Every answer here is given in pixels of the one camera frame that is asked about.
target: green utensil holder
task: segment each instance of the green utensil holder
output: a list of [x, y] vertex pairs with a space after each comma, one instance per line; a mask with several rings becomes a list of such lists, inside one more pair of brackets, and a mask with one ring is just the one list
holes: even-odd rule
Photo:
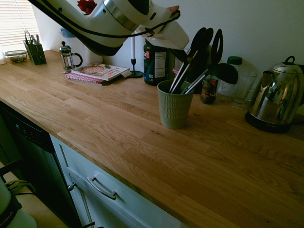
[[[170, 94], [172, 82], [173, 80], [167, 80], [157, 85], [158, 102], [162, 125], [178, 129], [186, 125], [194, 90], [188, 94]], [[190, 83], [184, 82], [180, 87], [180, 92], [189, 85]]]

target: cookbook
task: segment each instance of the cookbook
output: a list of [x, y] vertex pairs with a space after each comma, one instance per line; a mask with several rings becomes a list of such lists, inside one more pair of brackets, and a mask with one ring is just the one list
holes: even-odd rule
[[73, 79], [73, 80], [78, 80], [78, 81], [83, 81], [83, 82], [89, 82], [89, 83], [94, 83], [94, 84], [100, 84], [104, 85], [108, 83], [109, 81], [105, 81], [99, 78], [94, 78], [94, 77], [88, 77], [85, 75], [80, 75], [80, 74], [75, 74], [73, 72], [65, 74], [66, 78]]
[[110, 81], [119, 75], [127, 77], [132, 74], [129, 68], [120, 67], [120, 66], [117, 67], [117, 66], [112, 66], [102, 63], [77, 67], [72, 69], [72, 73], [87, 76], [87, 77], [92, 77], [92, 78], [98, 78], [105, 81]]

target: kettle base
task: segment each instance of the kettle base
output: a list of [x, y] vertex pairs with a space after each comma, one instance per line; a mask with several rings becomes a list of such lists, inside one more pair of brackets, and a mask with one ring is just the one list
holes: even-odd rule
[[290, 124], [275, 124], [275, 123], [267, 123], [262, 120], [257, 119], [252, 114], [247, 112], [245, 114], [246, 121], [254, 126], [255, 128], [270, 132], [270, 133], [285, 133], [290, 129]]

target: label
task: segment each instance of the label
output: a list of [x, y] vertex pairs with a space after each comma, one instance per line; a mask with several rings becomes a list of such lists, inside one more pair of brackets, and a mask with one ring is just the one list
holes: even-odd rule
[[218, 87], [218, 79], [205, 79], [203, 82], [203, 89], [201, 95], [204, 97], [215, 97]]
[[166, 52], [155, 52], [154, 77], [160, 78], [165, 76], [166, 76]]
[[146, 51], [145, 57], [146, 57], [146, 58], [150, 58], [150, 51]]

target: window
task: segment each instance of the window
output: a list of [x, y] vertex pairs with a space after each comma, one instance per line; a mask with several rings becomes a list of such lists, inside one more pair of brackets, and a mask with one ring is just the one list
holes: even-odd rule
[[24, 30], [39, 34], [31, 3], [27, 0], [0, 0], [0, 44], [4, 51], [25, 50]]

